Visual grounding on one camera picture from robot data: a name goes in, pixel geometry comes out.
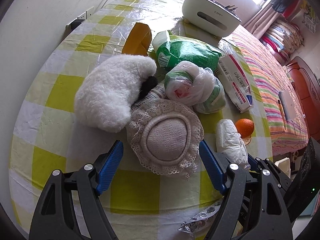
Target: curtain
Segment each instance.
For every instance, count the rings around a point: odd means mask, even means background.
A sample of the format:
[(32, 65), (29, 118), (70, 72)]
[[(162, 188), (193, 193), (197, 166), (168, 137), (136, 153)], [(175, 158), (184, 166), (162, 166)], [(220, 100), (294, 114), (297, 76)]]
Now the curtain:
[(261, 9), (244, 27), (258, 40), (273, 24), (273, 22), (281, 15), (272, 8), (269, 3), (265, 8)]

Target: wooden headboard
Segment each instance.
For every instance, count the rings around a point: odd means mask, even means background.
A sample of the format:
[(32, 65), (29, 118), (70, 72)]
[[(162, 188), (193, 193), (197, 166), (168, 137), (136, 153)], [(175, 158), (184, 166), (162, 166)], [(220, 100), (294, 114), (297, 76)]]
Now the wooden headboard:
[(295, 57), (287, 65), (288, 72), (294, 80), (293, 87), (297, 93), (309, 136), (320, 140), (320, 85), (309, 66)]

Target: orange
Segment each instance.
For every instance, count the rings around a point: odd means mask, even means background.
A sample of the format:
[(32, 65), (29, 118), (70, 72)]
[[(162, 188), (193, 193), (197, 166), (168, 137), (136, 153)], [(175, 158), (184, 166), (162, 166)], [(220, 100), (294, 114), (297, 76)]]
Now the orange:
[(235, 126), (241, 138), (246, 138), (252, 135), (254, 130), (254, 123), (250, 119), (240, 119), (236, 121)]

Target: beige hat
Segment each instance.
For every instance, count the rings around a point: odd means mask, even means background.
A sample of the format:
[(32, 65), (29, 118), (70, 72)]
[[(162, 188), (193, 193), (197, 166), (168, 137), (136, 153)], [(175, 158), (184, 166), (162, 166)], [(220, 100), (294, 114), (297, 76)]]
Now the beige hat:
[(204, 132), (187, 106), (166, 99), (147, 99), (132, 107), (128, 142), (143, 167), (160, 175), (189, 178), (199, 161)]

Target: striped bedsheet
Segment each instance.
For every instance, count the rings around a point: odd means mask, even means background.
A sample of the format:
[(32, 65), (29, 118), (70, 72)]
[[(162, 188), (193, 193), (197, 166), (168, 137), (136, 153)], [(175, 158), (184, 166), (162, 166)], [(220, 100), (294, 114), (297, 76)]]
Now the striped bedsheet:
[[(242, 26), (232, 34), (237, 46), (244, 54), (252, 72), (265, 107), (272, 142), (273, 155), (294, 152), (308, 143), (307, 126), (299, 100), (285, 67)], [(288, 90), (294, 103), (297, 117), (286, 121), (278, 103), (279, 91)]]

